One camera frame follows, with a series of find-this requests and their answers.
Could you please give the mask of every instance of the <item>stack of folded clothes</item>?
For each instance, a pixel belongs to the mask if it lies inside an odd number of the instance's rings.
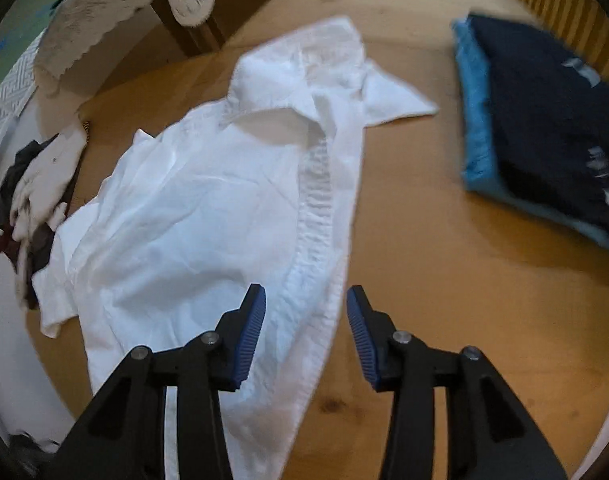
[[[609,249],[609,84],[530,25],[470,14],[453,31],[467,189]]]

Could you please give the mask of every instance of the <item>white floor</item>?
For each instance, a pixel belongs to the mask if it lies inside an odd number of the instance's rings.
[[[96,93],[124,56],[155,25],[159,21],[153,11],[149,7],[142,9],[107,34],[65,74],[56,96],[47,97],[40,89],[36,91],[15,130],[7,134],[0,148],[0,183],[14,154],[30,140],[47,139],[67,125],[78,106]],[[133,67],[127,72],[132,75]],[[73,418],[34,351],[24,313],[15,298],[12,272],[8,259],[0,254],[0,433],[7,436],[27,431],[37,440],[61,442]]]

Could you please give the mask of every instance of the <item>metal screw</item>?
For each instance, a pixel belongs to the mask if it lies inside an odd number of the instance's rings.
[[[212,330],[209,332],[204,332],[203,335],[200,336],[200,341],[202,341],[205,345],[214,345],[220,340],[220,336],[217,332],[213,332]]]
[[[393,332],[393,340],[402,345],[406,345],[411,339],[413,339],[413,336],[406,330],[396,330]]]
[[[131,350],[131,358],[136,361],[141,361],[149,355],[149,349],[146,346],[137,346]]]
[[[462,350],[462,355],[471,361],[478,361],[482,352],[478,348],[475,348],[475,346],[467,346]]]

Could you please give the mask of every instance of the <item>blue folded garment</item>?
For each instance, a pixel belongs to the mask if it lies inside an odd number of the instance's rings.
[[[603,229],[566,216],[548,206],[527,202],[515,197],[502,182],[493,149],[489,103],[489,61],[475,40],[468,20],[452,23],[465,121],[466,164],[462,171],[464,184],[499,202],[507,203],[541,218],[566,225],[605,249],[609,249],[609,235]]]

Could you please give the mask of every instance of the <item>table surface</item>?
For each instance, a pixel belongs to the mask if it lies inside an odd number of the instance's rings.
[[[517,0],[271,0],[219,54],[148,73],[81,110],[91,139],[74,207],[90,200],[141,127],[156,134],[221,98],[249,48],[346,14],[368,55],[437,102],[433,118],[366,133],[348,283],[438,348],[484,350],[567,471],[574,472],[609,409],[609,253],[581,236],[463,190],[462,102],[449,22],[469,9],[530,20]],[[63,400],[79,415],[91,394],[77,320],[57,340],[27,324]],[[284,479],[377,478],[390,394],[363,380],[343,316]],[[444,395],[437,393],[435,478],[446,475]]]

